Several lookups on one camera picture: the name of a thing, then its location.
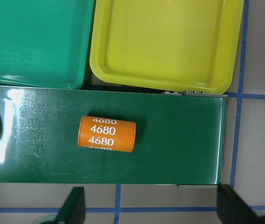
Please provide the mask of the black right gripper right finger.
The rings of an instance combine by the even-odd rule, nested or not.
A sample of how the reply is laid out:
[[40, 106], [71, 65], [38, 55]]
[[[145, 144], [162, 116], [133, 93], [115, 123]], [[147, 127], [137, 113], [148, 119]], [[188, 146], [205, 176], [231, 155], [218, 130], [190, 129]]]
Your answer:
[[263, 223], [263, 219], [227, 184], [217, 186], [216, 212], [222, 224]]

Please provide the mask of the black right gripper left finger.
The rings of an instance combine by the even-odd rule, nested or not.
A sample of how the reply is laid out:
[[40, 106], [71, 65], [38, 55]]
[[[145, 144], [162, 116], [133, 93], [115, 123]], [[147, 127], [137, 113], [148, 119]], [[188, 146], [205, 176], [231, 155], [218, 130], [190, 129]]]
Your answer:
[[56, 224], [83, 224], [86, 218], [84, 187], [74, 187], [55, 218]]

